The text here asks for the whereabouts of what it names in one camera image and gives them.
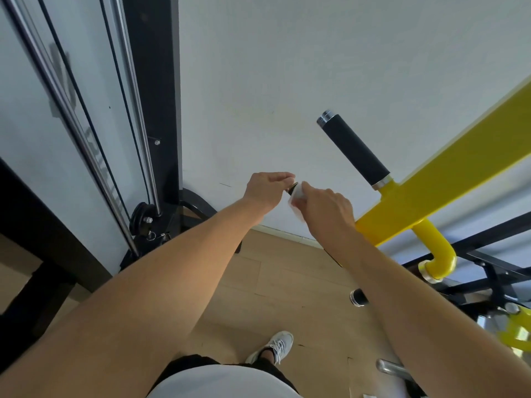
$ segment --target handle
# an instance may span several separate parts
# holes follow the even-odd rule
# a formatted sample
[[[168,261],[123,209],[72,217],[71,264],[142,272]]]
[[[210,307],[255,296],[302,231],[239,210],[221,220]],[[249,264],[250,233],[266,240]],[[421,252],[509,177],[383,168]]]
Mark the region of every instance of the handle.
[[[389,175],[389,170],[340,115],[327,110],[317,119],[317,124],[374,189],[378,190],[385,184],[379,186],[379,183]]]

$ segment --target foot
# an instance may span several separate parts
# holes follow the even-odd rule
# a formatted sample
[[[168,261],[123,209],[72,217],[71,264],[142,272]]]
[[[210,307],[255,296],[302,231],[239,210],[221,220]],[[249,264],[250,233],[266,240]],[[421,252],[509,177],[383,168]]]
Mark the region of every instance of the foot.
[[[271,337],[269,342],[264,347],[251,354],[245,363],[254,363],[260,357],[264,349],[270,348],[273,351],[273,356],[275,357],[275,362],[273,364],[277,365],[288,355],[292,346],[293,335],[287,331],[280,331],[273,335],[273,337]]]

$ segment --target chrome bar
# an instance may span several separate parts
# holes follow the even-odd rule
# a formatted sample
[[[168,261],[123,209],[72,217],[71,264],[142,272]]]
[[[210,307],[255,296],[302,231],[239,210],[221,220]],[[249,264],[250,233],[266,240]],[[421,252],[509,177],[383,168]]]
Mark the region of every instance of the chrome bar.
[[[37,32],[33,20],[24,5],[22,0],[4,0],[6,7],[11,12],[11,15],[16,20],[19,33],[22,35],[23,39],[26,40],[26,45],[30,55],[33,58],[33,61],[37,68],[41,72],[41,77],[44,83],[47,85],[50,94],[57,101],[57,107],[61,110],[63,119],[66,123],[66,127],[69,130],[70,135],[76,140],[76,145],[81,152],[87,166],[90,169],[90,172],[96,181],[101,193],[103,194],[107,205],[109,206],[110,211],[114,215],[116,222],[122,234],[127,242],[127,245],[131,251],[139,257],[139,251],[136,248],[133,237],[129,232],[129,225],[124,220],[120,207],[114,200],[113,194],[105,181],[105,177],[98,165],[98,161],[92,149],[90,148],[89,142],[85,137],[83,132],[83,127],[77,119],[76,113],[70,104],[70,100],[66,95],[57,73],[55,72],[54,66],[48,56],[46,48]]]
[[[116,21],[120,25],[120,44],[122,46],[122,53],[127,60],[127,73],[129,74],[129,84],[133,88],[133,99],[135,102],[136,119],[140,126],[140,134],[142,136],[142,151],[144,152],[145,164],[149,177],[149,185],[153,201],[157,208],[157,214],[160,215],[159,198],[157,194],[157,185],[155,183],[155,174],[153,173],[153,164],[151,163],[151,154],[149,152],[148,134],[145,130],[144,114],[142,112],[142,103],[140,101],[140,93],[138,84],[136,83],[136,72],[134,69],[133,53],[131,52],[131,44],[129,43],[129,32],[127,31],[127,22],[125,21],[125,12],[122,0],[110,0],[113,5],[114,15]]]
[[[404,366],[398,365],[396,363],[389,362],[383,359],[378,359],[376,361],[376,368],[382,373],[390,374],[392,376],[396,376],[404,380],[413,381],[413,377],[411,376],[411,374],[409,374],[407,369],[404,368]]]

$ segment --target leg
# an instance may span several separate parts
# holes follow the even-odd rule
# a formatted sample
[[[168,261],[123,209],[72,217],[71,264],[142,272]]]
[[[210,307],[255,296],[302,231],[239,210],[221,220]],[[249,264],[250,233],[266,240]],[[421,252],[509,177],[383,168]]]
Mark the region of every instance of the leg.
[[[218,364],[220,363],[215,361],[214,359],[201,355],[183,356],[181,358],[172,360],[171,362],[169,362],[169,365],[166,366],[159,378],[157,378],[157,381],[155,381],[155,384],[153,384],[153,387],[151,389],[155,388],[157,384],[159,384],[161,381],[165,380],[169,376],[179,373],[180,371],[193,369],[195,367],[200,366]]]
[[[291,381],[275,366],[275,364],[280,363],[286,357],[292,345],[293,335],[287,331],[281,331],[275,334],[263,348],[258,349],[250,355],[241,366],[253,367],[257,370],[265,371],[298,392]]]

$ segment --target right hand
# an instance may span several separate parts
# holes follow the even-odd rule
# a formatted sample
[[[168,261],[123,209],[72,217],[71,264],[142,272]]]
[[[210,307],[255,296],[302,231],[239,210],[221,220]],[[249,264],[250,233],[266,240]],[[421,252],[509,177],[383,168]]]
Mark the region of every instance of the right hand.
[[[352,204],[340,193],[327,188],[322,190],[302,182],[306,198],[292,201],[297,207],[312,236],[327,249],[343,239],[347,234],[357,233]]]

